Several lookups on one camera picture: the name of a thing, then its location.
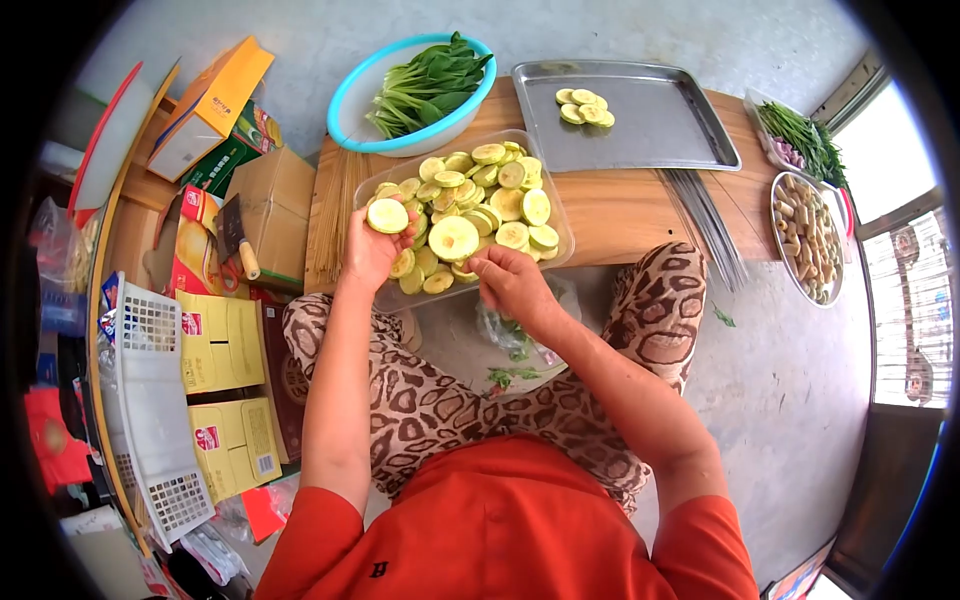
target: herb bundle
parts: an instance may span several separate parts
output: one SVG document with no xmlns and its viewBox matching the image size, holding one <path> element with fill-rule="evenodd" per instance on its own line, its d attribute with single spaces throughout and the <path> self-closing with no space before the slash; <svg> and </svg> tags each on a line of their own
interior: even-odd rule
<svg viewBox="0 0 960 600">
<path fill-rule="evenodd" d="M 410 62 L 391 67 L 367 119 L 387 139 L 436 123 L 473 95 L 492 57 L 477 57 L 454 32 L 449 44 L 430 46 Z"/>
</svg>

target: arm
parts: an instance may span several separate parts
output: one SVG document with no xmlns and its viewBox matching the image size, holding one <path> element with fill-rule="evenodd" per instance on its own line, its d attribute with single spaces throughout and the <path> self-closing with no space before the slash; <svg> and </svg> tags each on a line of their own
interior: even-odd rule
<svg viewBox="0 0 960 600">
<path fill-rule="evenodd" d="M 370 313 L 373 295 L 416 229 L 378 233 L 367 209 L 350 216 L 344 270 L 303 415 L 300 486 L 330 490 L 362 516 L 370 488 Z M 416 220 L 416 214 L 410 218 Z"/>
<path fill-rule="evenodd" d="M 627 446 L 650 464 L 661 514 L 698 496 L 727 496 L 720 453 L 693 409 L 659 377 L 570 318 L 533 259 L 489 246 L 467 268 L 480 275 L 484 303 L 509 313 L 557 352 L 603 406 Z"/>
</svg>

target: wooden knife handle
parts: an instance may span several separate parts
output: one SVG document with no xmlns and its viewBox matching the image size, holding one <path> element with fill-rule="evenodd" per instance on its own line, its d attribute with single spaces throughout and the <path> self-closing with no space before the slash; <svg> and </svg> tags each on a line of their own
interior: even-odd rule
<svg viewBox="0 0 960 600">
<path fill-rule="evenodd" d="M 247 240 L 240 242 L 240 262 L 243 263 L 243 270 L 247 279 L 253 281 L 260 276 L 260 264 L 256 262 L 253 246 Z"/>
</svg>

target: cleaver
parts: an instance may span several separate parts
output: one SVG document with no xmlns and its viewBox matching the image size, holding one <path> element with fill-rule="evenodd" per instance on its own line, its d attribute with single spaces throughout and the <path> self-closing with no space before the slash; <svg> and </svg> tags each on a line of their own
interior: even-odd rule
<svg viewBox="0 0 960 600">
<path fill-rule="evenodd" d="M 227 262 L 231 256 L 240 252 L 240 262 L 247 279 L 253 281 L 260 276 L 260 265 L 256 262 L 253 246 L 244 235 L 243 221 L 240 219 L 240 194 L 234 194 L 220 209 L 217 219 L 217 253 L 220 263 Z"/>
</svg>

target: green box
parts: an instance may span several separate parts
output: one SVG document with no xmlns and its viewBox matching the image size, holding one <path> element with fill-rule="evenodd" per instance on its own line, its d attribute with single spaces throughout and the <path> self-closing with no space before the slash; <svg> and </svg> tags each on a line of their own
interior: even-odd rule
<svg viewBox="0 0 960 600">
<path fill-rule="evenodd" d="M 282 145 L 280 126 L 253 100 L 248 100 L 230 136 L 197 161 L 180 180 L 180 185 L 192 183 L 224 198 L 233 169 Z"/>
</svg>

